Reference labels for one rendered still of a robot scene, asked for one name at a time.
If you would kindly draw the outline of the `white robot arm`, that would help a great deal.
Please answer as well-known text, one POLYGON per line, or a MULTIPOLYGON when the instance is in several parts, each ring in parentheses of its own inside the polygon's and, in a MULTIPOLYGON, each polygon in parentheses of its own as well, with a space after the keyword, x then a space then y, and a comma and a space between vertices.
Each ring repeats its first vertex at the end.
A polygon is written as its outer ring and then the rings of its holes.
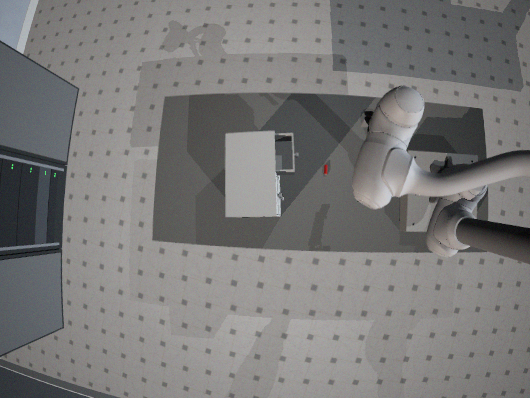
POLYGON ((375 109, 354 168, 355 199, 379 209, 391 197, 428 196, 430 203, 437 202, 426 233, 430 251, 451 257, 472 246, 530 265, 530 228, 479 220, 472 214, 488 184, 530 178, 530 150, 506 152, 469 165, 452 166, 452 157, 446 156, 444 166, 430 165, 431 173, 406 151, 423 115, 422 95, 398 86, 375 109))

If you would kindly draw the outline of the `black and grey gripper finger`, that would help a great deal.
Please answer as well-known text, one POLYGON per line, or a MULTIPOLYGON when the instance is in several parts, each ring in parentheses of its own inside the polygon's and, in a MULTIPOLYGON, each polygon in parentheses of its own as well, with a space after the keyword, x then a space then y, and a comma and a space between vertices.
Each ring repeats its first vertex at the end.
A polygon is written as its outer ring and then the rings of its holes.
POLYGON ((360 124, 360 127, 368 127, 369 125, 369 120, 370 118, 372 117, 373 113, 371 114, 372 111, 365 111, 364 114, 366 115, 366 117, 364 118, 364 120, 362 121, 362 123, 360 124))

